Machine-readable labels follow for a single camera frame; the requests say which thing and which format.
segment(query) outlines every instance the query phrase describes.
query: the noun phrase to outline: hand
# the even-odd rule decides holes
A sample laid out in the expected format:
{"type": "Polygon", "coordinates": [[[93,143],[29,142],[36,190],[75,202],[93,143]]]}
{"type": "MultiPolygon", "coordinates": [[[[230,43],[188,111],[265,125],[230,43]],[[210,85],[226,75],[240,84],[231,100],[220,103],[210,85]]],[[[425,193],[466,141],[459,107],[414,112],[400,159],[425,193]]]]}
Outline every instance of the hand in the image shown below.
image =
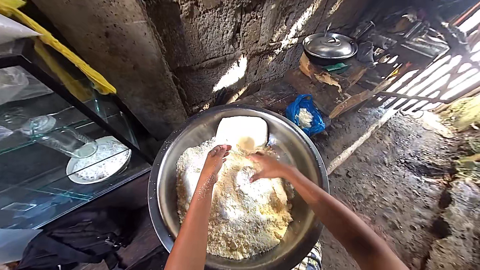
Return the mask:
{"type": "Polygon", "coordinates": [[[249,160],[260,163],[262,170],[257,172],[250,178],[250,183],[260,178],[277,178],[285,177],[285,174],[290,169],[290,166],[278,162],[276,159],[266,156],[261,152],[247,157],[249,160]]]}
{"type": "Polygon", "coordinates": [[[226,160],[225,157],[229,155],[230,149],[232,149],[232,146],[224,144],[217,145],[208,152],[204,168],[200,174],[200,180],[207,181],[211,186],[216,183],[218,171],[222,168],[222,164],[226,160]]]}

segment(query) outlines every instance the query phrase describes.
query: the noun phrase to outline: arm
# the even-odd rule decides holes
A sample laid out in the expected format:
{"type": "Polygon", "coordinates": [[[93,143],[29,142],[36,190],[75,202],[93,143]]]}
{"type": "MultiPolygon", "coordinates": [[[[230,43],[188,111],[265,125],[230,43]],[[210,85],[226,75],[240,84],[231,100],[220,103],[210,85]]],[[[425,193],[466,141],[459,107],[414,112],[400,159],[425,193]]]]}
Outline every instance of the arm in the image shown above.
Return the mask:
{"type": "Polygon", "coordinates": [[[187,215],[167,259],[165,270],[202,270],[204,268],[213,185],[225,161],[224,157],[228,155],[230,149],[231,146],[227,145],[216,146],[208,153],[187,215]]]}
{"type": "Polygon", "coordinates": [[[262,166],[262,171],[254,175],[251,182],[259,178],[287,179],[310,205],[325,227],[352,255],[360,268],[364,270],[408,269],[385,241],[354,212],[306,178],[297,168],[259,154],[249,158],[262,166]]]}

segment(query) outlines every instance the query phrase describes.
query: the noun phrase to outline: glass display cabinet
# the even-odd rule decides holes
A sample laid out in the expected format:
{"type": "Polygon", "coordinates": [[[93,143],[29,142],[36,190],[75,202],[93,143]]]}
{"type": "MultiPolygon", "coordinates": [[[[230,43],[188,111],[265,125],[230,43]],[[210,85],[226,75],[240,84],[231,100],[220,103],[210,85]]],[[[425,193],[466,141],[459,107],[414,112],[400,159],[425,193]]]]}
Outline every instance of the glass display cabinet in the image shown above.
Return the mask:
{"type": "Polygon", "coordinates": [[[148,172],[155,140],[31,39],[0,45],[0,228],[35,229],[148,172]]]}

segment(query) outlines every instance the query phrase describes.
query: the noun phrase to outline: dirt floor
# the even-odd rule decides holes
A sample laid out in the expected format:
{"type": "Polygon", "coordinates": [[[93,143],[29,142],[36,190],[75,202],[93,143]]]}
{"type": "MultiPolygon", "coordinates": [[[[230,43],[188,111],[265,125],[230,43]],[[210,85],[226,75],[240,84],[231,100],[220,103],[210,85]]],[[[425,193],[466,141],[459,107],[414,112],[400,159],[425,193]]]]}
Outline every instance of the dirt floor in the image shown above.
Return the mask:
{"type": "MultiPolygon", "coordinates": [[[[313,138],[325,164],[382,113],[347,113],[313,138]]],[[[476,269],[480,189],[454,177],[458,144],[458,137],[441,136],[422,119],[399,112],[332,172],[330,193],[374,228],[410,269],[476,269]]],[[[324,269],[359,269],[327,229],[321,244],[324,269]]]]}

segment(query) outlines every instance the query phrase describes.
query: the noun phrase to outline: margarine block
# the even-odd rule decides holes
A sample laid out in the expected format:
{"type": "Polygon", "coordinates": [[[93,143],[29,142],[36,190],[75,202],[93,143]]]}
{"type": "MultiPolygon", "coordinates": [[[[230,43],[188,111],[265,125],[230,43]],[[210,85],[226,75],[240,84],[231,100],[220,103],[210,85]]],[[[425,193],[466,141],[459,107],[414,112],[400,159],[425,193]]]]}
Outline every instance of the margarine block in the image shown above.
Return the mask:
{"type": "Polygon", "coordinates": [[[220,121],[216,130],[217,144],[253,150],[267,143],[267,122],[260,117],[233,116],[220,121]]]}

